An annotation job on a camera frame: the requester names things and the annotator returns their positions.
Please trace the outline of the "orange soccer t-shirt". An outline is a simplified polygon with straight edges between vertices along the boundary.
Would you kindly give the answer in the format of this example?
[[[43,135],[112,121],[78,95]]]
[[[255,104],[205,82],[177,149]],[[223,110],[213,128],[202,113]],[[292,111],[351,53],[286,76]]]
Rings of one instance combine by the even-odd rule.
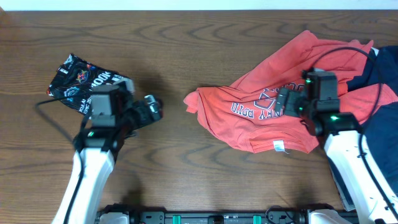
[[[281,91],[300,93],[306,84],[302,72],[312,67],[332,72],[340,111],[364,123],[373,105],[397,102],[387,85],[348,88],[363,74],[372,46],[372,41],[319,39],[305,30],[229,86],[199,87],[183,102],[210,134],[234,149],[258,153],[282,146],[309,153],[318,141],[300,118],[286,115]]]

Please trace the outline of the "navy blue garment pile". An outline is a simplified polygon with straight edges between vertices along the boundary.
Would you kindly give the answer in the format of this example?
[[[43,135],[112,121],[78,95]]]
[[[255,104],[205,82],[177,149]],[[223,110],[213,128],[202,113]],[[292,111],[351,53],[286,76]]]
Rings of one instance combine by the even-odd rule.
[[[371,60],[367,60],[363,74],[355,76],[347,82],[348,90],[355,91],[366,86],[377,88],[378,75],[385,84],[383,90],[392,90],[397,95],[397,46],[386,46],[372,49],[369,52]],[[365,136],[368,146],[386,178],[392,191],[397,193],[397,101],[384,103],[370,121],[363,125],[367,127]]]

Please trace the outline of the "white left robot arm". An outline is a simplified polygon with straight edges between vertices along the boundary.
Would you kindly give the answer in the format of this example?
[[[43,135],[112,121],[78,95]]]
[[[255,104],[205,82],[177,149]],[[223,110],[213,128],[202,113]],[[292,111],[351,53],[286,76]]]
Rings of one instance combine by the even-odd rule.
[[[134,101],[130,94],[93,95],[91,127],[82,127],[73,141],[72,174],[53,222],[94,223],[125,140],[162,117],[162,103],[153,95],[142,101]]]

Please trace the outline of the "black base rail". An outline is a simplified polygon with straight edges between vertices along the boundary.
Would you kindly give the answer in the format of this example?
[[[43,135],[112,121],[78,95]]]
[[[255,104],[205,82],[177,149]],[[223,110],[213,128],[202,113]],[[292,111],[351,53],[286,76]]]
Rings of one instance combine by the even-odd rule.
[[[325,205],[318,210],[272,206],[265,211],[169,212],[163,208],[108,205],[96,214],[95,224],[266,224],[359,223],[355,212],[337,212]]]

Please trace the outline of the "black printed folded shirt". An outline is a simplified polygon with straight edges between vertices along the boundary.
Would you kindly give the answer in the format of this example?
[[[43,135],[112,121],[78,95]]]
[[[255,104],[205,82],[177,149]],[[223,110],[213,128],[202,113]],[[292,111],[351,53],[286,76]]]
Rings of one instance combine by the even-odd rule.
[[[70,54],[59,66],[46,94],[53,98],[63,98],[61,102],[64,105],[81,114],[87,114],[91,112],[90,92],[94,87],[113,85],[121,81],[127,81],[128,91],[135,92],[134,82],[130,78]]]

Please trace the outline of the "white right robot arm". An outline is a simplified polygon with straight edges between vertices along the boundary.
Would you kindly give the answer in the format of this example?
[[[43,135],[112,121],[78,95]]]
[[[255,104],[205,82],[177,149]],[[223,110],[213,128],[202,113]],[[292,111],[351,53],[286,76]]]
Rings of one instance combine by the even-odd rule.
[[[397,197],[373,159],[358,120],[340,111],[335,90],[312,95],[281,88],[275,108],[302,119],[318,138],[343,179],[360,223],[397,223]]]

